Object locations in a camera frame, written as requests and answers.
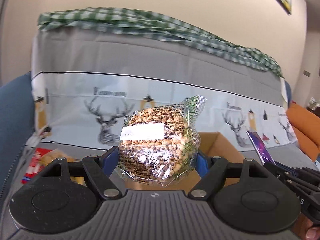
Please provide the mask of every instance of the wall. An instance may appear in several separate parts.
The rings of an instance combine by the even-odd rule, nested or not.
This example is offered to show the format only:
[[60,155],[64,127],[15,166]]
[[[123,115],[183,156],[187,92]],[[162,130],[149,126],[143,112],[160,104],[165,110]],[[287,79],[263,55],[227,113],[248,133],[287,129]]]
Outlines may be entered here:
[[40,12],[85,7],[136,8],[178,18],[269,54],[291,86],[296,84],[306,35],[305,0],[292,1],[292,15],[276,0],[9,0],[1,51],[3,82],[30,69],[31,40]]
[[[293,100],[301,106],[306,106],[311,97],[320,99],[320,32],[308,30],[303,60],[297,85],[293,92]],[[310,77],[303,71],[310,72]]]

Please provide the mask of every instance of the food package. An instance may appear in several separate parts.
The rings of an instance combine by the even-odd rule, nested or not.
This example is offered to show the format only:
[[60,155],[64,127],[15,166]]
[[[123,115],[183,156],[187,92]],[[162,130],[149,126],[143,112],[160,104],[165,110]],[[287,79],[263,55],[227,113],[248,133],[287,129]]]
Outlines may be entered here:
[[[29,163],[26,174],[22,178],[21,183],[25,184],[38,174],[45,166],[52,162],[55,158],[65,157],[68,162],[77,162],[79,160],[66,155],[59,149],[50,150],[44,148],[36,148],[33,157]],[[84,185],[83,177],[70,177],[71,181]]]
[[195,96],[176,105],[135,111],[126,116],[120,136],[118,174],[167,186],[194,169],[200,137],[194,128],[206,99]]

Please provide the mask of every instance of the blue sofa armrest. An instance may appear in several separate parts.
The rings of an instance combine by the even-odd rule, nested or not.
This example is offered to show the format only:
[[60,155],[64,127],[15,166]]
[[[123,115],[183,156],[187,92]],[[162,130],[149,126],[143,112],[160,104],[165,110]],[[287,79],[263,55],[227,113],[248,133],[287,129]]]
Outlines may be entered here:
[[34,132],[31,74],[0,87],[0,211],[26,141]]

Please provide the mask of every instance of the green checkered cloth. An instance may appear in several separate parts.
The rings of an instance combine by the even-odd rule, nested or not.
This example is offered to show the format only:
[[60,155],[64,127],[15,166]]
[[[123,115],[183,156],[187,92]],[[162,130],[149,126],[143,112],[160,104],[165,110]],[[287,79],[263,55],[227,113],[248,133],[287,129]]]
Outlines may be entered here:
[[42,13],[38,25],[42,31],[71,26],[178,42],[248,67],[272,71],[282,77],[278,63],[260,50],[233,44],[196,26],[156,12],[124,8],[57,11]]

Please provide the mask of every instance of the deer head illustration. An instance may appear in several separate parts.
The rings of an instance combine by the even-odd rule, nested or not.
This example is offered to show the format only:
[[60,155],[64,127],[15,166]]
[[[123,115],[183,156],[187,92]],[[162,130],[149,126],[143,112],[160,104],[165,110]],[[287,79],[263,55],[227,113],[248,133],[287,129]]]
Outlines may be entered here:
[[278,119],[279,121],[279,124],[282,126],[283,129],[285,129],[285,132],[287,133],[287,138],[289,141],[293,141],[294,139],[294,136],[292,135],[291,132],[289,132],[289,129],[290,129],[290,123],[287,121],[287,124],[286,126],[284,126],[281,121],[280,121],[280,118]]
[[238,124],[237,124],[237,127],[235,127],[235,125],[231,122],[231,118],[228,116],[229,112],[230,112],[229,110],[226,111],[225,114],[222,114],[222,117],[224,122],[230,125],[231,130],[235,133],[238,145],[240,147],[251,147],[251,145],[247,143],[248,139],[242,138],[240,136],[241,126],[244,124],[246,118],[241,113],[241,118],[238,118]]
[[88,111],[96,116],[96,121],[101,125],[101,130],[99,134],[99,142],[106,145],[114,145],[116,142],[120,140],[120,136],[116,134],[111,133],[111,127],[117,124],[118,118],[126,116],[128,113],[130,113],[134,107],[134,104],[130,107],[126,104],[124,100],[124,110],[120,112],[119,107],[116,107],[116,113],[115,114],[105,114],[109,116],[108,120],[105,120],[103,115],[100,112],[100,106],[98,105],[96,108],[92,107],[93,102],[97,99],[95,97],[90,101],[90,103],[87,103],[87,101],[84,101],[84,104]]

